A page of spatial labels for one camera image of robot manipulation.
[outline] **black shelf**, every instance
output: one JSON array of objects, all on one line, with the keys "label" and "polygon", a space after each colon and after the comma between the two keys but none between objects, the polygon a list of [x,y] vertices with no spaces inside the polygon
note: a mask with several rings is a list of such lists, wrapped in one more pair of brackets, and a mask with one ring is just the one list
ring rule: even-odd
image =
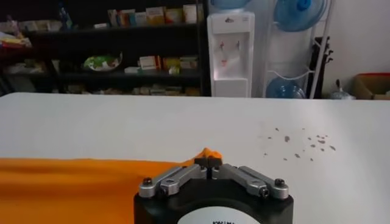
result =
[{"label": "black shelf", "polygon": [[[148,7],[165,6],[168,9],[181,8],[185,4],[203,3],[204,18],[195,24],[163,24],[159,26],[107,27],[95,29],[92,25],[108,21],[107,9],[135,9],[143,12]],[[24,10],[21,2],[15,0],[0,12],[15,16],[20,21],[37,19],[58,19],[57,1],[38,0],[28,4]],[[208,4],[203,0],[148,0],[124,1],[110,0],[94,2],[68,1],[64,5],[78,29],[60,31],[25,32],[30,38],[34,51],[28,52],[34,59],[45,63],[44,74],[7,74],[23,76],[42,86],[38,91],[49,91],[49,85],[57,85],[64,93],[67,85],[85,85],[90,89],[119,88],[131,89],[150,84],[198,87],[203,96],[210,95],[210,75],[208,66],[207,21]],[[120,68],[112,72],[85,72],[80,65],[93,55],[118,55],[122,53]],[[143,74],[126,74],[123,69],[137,66],[142,56],[158,55],[165,57],[182,57],[198,55],[198,71],[182,71],[179,75],[167,72],[144,72]],[[60,60],[57,72],[51,60]]]},{"label": "black shelf", "polygon": [[144,71],[142,74],[129,74],[123,71],[113,72],[64,72],[58,75],[59,80],[64,83],[85,83],[85,82],[107,82],[118,81],[128,82],[131,84],[164,84],[164,85],[200,85],[199,71],[182,71],[178,75],[170,75],[166,71]]},{"label": "black shelf", "polygon": [[86,28],[86,29],[73,29],[73,30],[60,30],[60,31],[31,31],[25,32],[24,34],[27,37],[53,37],[53,36],[73,36],[73,35],[98,35],[103,34],[116,34],[116,33],[127,33],[127,32],[139,32],[141,30],[145,31],[158,31],[166,30],[169,32],[172,29],[197,29],[197,24],[162,24],[156,26],[132,26],[132,27],[107,27],[107,28]]}]

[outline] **cardboard box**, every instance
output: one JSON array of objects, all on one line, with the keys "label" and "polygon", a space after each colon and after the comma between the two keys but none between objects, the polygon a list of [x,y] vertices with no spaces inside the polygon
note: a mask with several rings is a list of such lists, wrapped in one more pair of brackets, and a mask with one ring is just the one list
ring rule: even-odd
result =
[{"label": "cardboard box", "polygon": [[149,25],[165,24],[164,7],[146,8],[146,19]]},{"label": "cardboard box", "polygon": [[390,73],[360,74],[355,77],[352,94],[360,100],[390,100]]}]

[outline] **white table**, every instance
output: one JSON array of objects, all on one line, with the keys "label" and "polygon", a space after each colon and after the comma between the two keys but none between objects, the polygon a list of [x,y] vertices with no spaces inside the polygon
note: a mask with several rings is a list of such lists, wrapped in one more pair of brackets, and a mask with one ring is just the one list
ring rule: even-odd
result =
[{"label": "white table", "polygon": [[16,93],[0,98],[0,156],[184,161],[209,147],[285,179],[296,224],[390,223],[389,115],[379,101]]}]

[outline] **clamp jaw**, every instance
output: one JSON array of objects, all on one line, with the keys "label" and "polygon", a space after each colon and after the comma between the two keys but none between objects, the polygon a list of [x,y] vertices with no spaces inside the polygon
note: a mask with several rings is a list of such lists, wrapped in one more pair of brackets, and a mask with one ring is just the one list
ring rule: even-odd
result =
[{"label": "clamp jaw", "polygon": [[222,164],[220,159],[196,159],[188,167],[174,167],[155,178],[145,178],[140,184],[139,196],[152,198],[157,194],[175,195],[180,187],[191,179],[233,180],[250,195],[259,198],[285,200],[289,197],[288,186],[282,179],[273,180],[249,167]]}]

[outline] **bottle rack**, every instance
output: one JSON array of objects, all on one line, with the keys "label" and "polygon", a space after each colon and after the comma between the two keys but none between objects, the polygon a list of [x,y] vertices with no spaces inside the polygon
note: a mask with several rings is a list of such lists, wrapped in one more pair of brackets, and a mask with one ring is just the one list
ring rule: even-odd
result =
[{"label": "bottle rack", "polygon": [[[311,91],[310,95],[308,96],[308,93],[305,93],[307,95],[307,98],[313,99],[314,94],[316,92],[316,87],[317,87],[317,82],[319,78],[319,74],[321,71],[321,67],[323,64],[323,57],[325,54],[325,50],[327,48],[327,40],[328,40],[328,33],[329,33],[329,25],[330,25],[330,20],[332,18],[332,12],[335,7],[335,0],[326,0],[327,1],[327,9],[324,13],[324,16],[322,19],[313,27],[311,27],[309,30],[305,30],[302,32],[310,32],[310,38],[308,43],[308,50],[307,50],[307,55],[303,60],[300,61],[284,61],[284,62],[277,62],[277,61],[272,61],[271,60],[271,41],[279,34],[279,35],[293,35],[294,33],[298,32],[284,32],[280,29],[277,28],[277,22],[274,21],[274,10],[275,10],[275,5],[277,0],[271,0],[273,3],[270,4],[270,13],[268,16],[268,30],[267,30],[267,37],[266,37],[266,55],[267,55],[267,60],[266,60],[266,66],[264,70],[264,77],[262,80],[262,97],[266,97],[266,91],[267,91],[267,86],[269,82],[275,78],[275,77],[280,77],[285,80],[297,80],[299,81],[299,85],[301,88],[306,92],[307,85],[308,85],[308,76],[310,74],[313,74],[313,81],[311,83]],[[323,31],[318,32],[318,28],[320,25],[323,25]],[[322,37],[321,43],[318,43],[315,41],[315,37],[320,36]],[[319,55],[317,58],[317,63],[315,69],[310,69],[309,64],[311,60],[311,56],[313,53],[312,46],[316,44],[319,46],[320,51]],[[285,67],[287,69],[278,69],[280,66]]]}]

